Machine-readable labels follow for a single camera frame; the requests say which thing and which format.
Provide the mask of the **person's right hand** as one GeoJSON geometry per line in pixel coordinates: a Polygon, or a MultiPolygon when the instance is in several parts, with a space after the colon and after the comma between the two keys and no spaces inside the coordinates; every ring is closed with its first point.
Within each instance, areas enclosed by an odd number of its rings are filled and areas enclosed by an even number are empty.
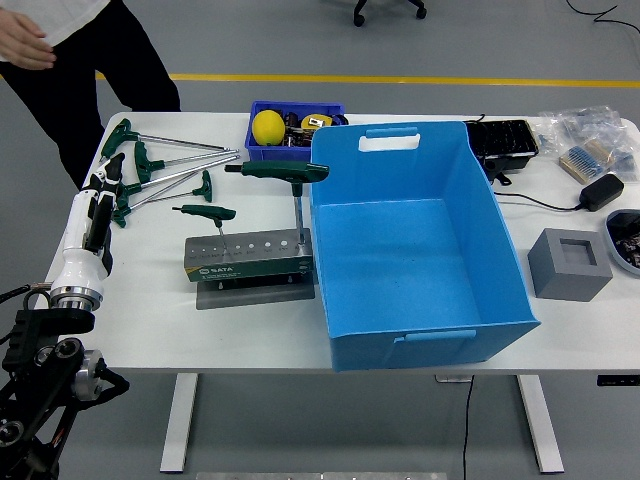
{"type": "Polygon", "coordinates": [[[10,64],[27,70],[53,68],[56,56],[45,37],[28,16],[1,9],[1,57],[10,64]]]}

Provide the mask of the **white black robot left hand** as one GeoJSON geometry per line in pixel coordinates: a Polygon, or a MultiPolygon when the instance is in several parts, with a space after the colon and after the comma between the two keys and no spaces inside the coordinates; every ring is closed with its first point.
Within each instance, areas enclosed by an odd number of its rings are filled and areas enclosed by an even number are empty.
{"type": "Polygon", "coordinates": [[[51,287],[56,308],[95,310],[103,299],[103,281],[109,276],[107,243],[124,159],[119,153],[100,165],[73,199],[62,242],[64,266],[51,287]]]}

